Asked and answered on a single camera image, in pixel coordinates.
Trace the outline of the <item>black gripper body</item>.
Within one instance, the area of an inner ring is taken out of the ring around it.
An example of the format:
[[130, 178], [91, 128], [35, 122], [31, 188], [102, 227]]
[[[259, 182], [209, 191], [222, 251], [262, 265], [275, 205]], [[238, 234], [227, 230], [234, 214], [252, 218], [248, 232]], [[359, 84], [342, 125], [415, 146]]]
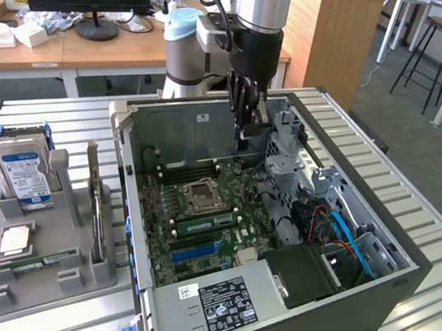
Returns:
[[283, 41], [282, 30], [260, 33], [256, 30], [237, 30], [233, 34], [230, 64], [242, 77], [268, 86], [277, 70]]

